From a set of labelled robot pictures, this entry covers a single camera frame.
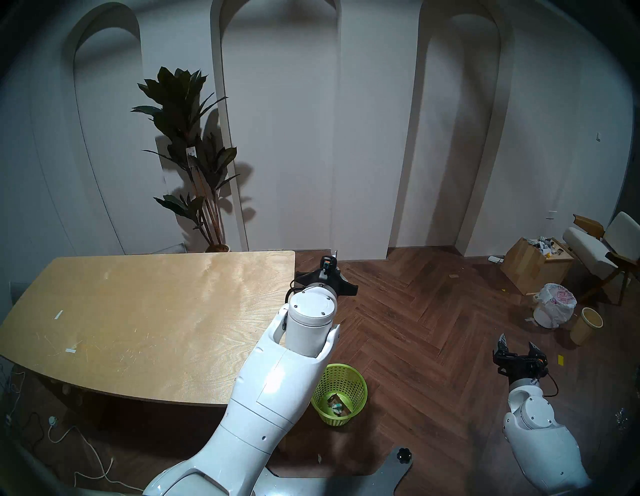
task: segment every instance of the curved wooden desk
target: curved wooden desk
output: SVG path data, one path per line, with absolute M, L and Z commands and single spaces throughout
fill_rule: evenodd
M 55 259 L 4 320 L 0 355 L 94 391 L 226 404 L 294 261 L 294 252 Z

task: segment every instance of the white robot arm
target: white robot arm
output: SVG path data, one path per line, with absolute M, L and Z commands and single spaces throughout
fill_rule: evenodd
M 554 409 L 538 385 L 548 374 L 547 357 L 533 343 L 529 354 L 510 353 L 504 334 L 493 351 L 498 373 L 509 378 L 509 409 L 502 432 L 527 480 L 544 494 L 588 486 L 578 443 L 556 422 Z
M 300 419 L 339 336 L 337 297 L 358 287 L 341 277 L 335 257 L 296 274 L 295 295 L 280 309 L 246 359 L 224 418 L 192 458 L 165 470 L 148 496 L 249 496 L 271 453 Z M 280 339 L 286 332 L 286 348 Z

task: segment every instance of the green basket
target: green basket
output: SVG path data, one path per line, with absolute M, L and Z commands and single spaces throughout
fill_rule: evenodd
M 342 402 L 351 410 L 345 417 L 333 414 L 327 400 L 337 394 Z M 358 415 L 367 402 L 367 383 L 360 373 L 348 365 L 329 364 L 326 366 L 320 382 L 311 397 L 320 418 L 331 427 L 345 425 L 349 420 Z

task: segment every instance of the trash bag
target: trash bag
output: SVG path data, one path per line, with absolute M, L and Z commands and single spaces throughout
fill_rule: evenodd
M 545 284 L 533 299 L 538 302 L 533 316 L 538 324 L 546 328 L 556 328 L 567 322 L 577 304 L 571 291 L 554 283 Z

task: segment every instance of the herringbone wooden floor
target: herringbone wooden floor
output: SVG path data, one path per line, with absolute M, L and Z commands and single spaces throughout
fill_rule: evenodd
M 316 268 L 320 254 L 299 253 L 298 270 Z M 307 412 L 287 435 L 284 453 L 272 457 L 274 471 L 371 473 L 393 445 L 405 445 L 415 457 L 398 495 L 537 494 L 501 433 L 508 381 L 491 355 L 505 333 L 512 351 L 526 354 L 532 341 L 548 355 L 560 387 L 556 419 L 572 431 L 585 467 L 597 475 L 617 439 L 614 412 L 631 401 L 634 357 L 623 353 L 621 329 L 609 325 L 612 335 L 569 346 L 566 331 L 524 320 L 531 317 L 530 299 L 498 266 L 442 248 L 396 249 L 388 260 L 340 268 L 360 288 L 357 297 L 339 301 L 342 330 L 332 361 L 363 374 L 369 402 L 342 429 L 326 428 Z M 622 309 L 600 306 L 610 324 L 621 324 Z M 636 318 L 627 317 L 637 328 Z M 548 378 L 541 384 L 554 392 Z
M 322 254 L 297 253 L 297 269 L 315 269 Z M 310 407 L 272 455 L 271 470 L 281 476 L 366 474 L 394 445 L 404 445 L 414 463 L 397 495 L 537 494 L 501 433 L 508 382 L 497 374 L 491 350 L 503 332 L 512 351 L 526 353 L 531 340 L 546 352 L 560 389 L 552 400 L 556 419 L 578 441 L 590 476 L 602 470 L 624 436 L 616 412 L 637 403 L 637 289 L 630 288 L 622 308 L 597 303 L 605 328 L 577 348 L 569 345 L 566 330 L 526 322 L 531 302 L 484 259 L 464 259 L 444 248 L 402 248 L 390 250 L 388 260 L 341 262 L 340 268 L 360 289 L 339 301 L 342 330 L 332 362 L 363 374 L 369 400 L 342 428 L 329 428 Z M 579 289 L 570 283 L 569 289 Z M 541 385 L 554 392 L 549 379 Z M 141 487 L 199 450 L 222 413 L 110 401 L 100 430 L 83 429 L 103 458 L 116 458 L 110 477 Z M 49 415 L 65 415 L 29 376 L 20 405 L 21 424 L 31 420 L 31 410 L 40 413 L 43 426 Z M 24 430 L 30 442 L 39 434 L 34 423 Z M 67 483 L 74 470 L 96 473 L 93 455 L 79 440 L 51 445 L 45 439 L 33 449 Z M 80 484 L 113 490 L 105 481 Z

